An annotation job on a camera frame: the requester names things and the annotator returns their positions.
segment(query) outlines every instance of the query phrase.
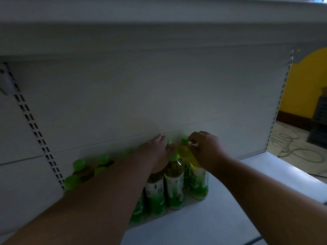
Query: dark baseboard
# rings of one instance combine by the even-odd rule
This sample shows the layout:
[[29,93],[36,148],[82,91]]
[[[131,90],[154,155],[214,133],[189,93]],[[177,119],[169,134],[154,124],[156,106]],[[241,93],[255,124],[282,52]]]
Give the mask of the dark baseboard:
[[313,127],[311,119],[283,111],[278,111],[276,120],[306,131],[311,131]]

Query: upper shelf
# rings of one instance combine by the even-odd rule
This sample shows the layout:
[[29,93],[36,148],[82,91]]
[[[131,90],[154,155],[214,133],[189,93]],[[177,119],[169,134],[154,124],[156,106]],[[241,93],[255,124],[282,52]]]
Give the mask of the upper shelf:
[[0,23],[323,23],[327,6],[258,0],[1,0]]

